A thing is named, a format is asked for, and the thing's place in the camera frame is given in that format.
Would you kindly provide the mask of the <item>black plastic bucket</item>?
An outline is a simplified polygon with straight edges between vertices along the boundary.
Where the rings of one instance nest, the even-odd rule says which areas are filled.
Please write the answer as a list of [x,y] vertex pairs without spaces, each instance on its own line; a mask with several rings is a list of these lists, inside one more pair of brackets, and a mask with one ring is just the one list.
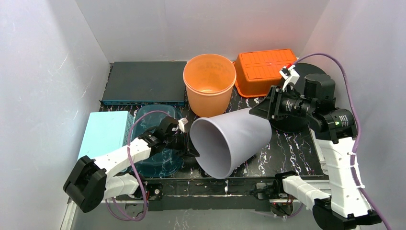
[[[305,87],[305,76],[309,74],[325,74],[321,68],[308,64],[308,63],[298,63],[295,68],[296,72],[299,74],[299,80],[296,82],[294,88],[301,95],[304,94]],[[282,120],[271,120],[271,126],[278,131],[285,133],[297,133],[301,132],[303,129],[308,127],[305,118],[299,117],[285,117]]]

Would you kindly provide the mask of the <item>dark teal transparent container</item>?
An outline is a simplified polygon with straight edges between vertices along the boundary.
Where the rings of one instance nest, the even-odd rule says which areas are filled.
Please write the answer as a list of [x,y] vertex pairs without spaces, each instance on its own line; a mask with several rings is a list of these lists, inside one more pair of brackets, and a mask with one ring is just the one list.
[[[132,140],[147,129],[158,126],[166,116],[178,120],[182,118],[180,110],[171,105],[152,104],[140,107],[135,114],[137,124],[133,128]],[[177,153],[176,150],[164,149],[146,160],[135,163],[135,167],[138,173],[144,177],[170,177],[183,165],[183,159],[177,156]]]

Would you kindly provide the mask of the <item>grey lavender plastic bucket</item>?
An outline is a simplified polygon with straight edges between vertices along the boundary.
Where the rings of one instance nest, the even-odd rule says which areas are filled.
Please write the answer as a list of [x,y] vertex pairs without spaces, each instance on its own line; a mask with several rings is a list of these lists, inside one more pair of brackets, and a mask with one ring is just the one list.
[[200,117],[190,129],[199,153],[199,166],[215,179],[229,177],[234,169],[254,156],[271,140],[269,120],[250,114],[250,109],[213,117]]

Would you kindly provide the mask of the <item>orange plastic tray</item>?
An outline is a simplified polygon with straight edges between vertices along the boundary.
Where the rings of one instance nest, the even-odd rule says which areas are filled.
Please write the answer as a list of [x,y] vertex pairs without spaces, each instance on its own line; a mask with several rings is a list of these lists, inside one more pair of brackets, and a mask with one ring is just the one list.
[[239,95],[245,98],[266,96],[272,85],[279,84],[280,69],[296,60],[291,49],[240,53],[234,62]]

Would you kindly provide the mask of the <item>tan bucket with black liner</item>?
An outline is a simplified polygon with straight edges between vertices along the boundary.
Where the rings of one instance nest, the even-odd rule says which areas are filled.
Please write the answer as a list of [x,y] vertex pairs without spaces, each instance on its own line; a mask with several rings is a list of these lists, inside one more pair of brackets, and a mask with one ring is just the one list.
[[191,110],[199,117],[223,114],[236,79],[233,63],[224,56],[202,54],[190,59],[183,71],[183,81]]

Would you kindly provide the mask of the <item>light blue perforated basket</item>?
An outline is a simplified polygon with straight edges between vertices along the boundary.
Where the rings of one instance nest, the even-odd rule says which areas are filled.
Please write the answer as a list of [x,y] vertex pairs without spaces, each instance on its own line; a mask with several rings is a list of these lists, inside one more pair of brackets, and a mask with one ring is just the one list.
[[134,121],[128,111],[90,113],[78,158],[94,159],[126,145]]

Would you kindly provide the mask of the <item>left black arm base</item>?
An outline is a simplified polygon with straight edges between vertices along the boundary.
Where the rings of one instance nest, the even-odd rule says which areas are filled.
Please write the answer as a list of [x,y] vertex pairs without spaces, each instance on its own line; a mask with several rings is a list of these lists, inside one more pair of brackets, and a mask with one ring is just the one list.
[[[138,180],[134,175],[131,174],[114,177],[114,179],[119,179],[120,180],[119,184],[122,186],[120,187],[121,193],[119,195],[113,195],[111,201],[113,202],[116,209],[122,214],[122,217],[114,214],[110,206],[106,204],[110,214],[114,216],[116,219],[122,221],[141,221],[147,213],[150,197],[155,195],[159,196],[160,191],[158,189],[152,190],[151,188],[148,187],[147,182],[144,182],[143,180]],[[139,213],[137,213],[136,216],[130,216],[124,209],[121,209],[118,206],[118,203],[115,198],[121,195],[128,195],[131,198],[143,201],[142,209]]]

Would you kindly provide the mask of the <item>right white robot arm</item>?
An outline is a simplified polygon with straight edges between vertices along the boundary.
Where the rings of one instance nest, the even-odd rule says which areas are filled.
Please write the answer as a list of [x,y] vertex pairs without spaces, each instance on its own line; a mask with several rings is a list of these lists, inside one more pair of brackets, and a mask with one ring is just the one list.
[[378,212],[361,192],[360,180],[354,178],[358,166],[354,152],[346,146],[358,135],[352,112],[335,106],[335,81],[329,75],[309,74],[304,80],[303,94],[293,86],[272,86],[265,99],[250,109],[250,114],[269,121],[304,119],[322,150],[330,193],[315,188],[292,171],[275,175],[273,192],[297,198],[311,209],[316,223],[324,230],[351,230],[381,223]]

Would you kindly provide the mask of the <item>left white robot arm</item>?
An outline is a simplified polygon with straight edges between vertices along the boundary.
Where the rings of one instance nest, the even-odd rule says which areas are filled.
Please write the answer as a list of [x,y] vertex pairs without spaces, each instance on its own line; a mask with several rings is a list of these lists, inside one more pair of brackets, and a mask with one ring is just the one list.
[[167,116],[156,128],[145,131],[119,149],[94,159],[87,155],[79,158],[63,186],[64,192],[87,213],[105,199],[133,195],[139,189],[146,210],[146,189],[135,163],[164,149],[178,150],[180,157],[199,157],[185,129],[187,122],[186,118],[177,120]]

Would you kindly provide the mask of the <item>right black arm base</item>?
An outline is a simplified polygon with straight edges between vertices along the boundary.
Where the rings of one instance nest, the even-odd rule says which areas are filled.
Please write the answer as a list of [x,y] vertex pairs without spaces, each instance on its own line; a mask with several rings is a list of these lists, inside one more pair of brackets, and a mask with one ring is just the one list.
[[292,218],[299,214],[304,207],[303,204],[300,204],[298,208],[294,207],[295,197],[285,193],[280,178],[273,180],[271,183],[257,183],[249,191],[249,194],[257,200],[268,200],[271,205],[271,213],[276,218]]

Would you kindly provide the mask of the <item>dark blue network switch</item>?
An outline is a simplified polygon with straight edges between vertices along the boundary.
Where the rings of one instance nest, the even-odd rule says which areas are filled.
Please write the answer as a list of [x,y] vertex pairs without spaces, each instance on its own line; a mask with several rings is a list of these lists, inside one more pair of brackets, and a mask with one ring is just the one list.
[[101,103],[183,106],[186,103],[185,66],[185,61],[114,62]]

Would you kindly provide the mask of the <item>aluminium frame rail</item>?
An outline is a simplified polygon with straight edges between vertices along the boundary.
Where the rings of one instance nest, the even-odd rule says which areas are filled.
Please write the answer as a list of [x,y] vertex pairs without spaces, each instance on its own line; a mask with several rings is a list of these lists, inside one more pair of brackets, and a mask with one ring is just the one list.
[[[356,127],[357,127],[357,118],[353,112],[352,112],[352,114],[355,118]],[[221,180],[224,180],[224,179],[215,179],[208,175],[208,178],[203,179],[203,184],[207,186],[207,189],[194,190],[193,194],[196,196],[220,196],[219,183]]]

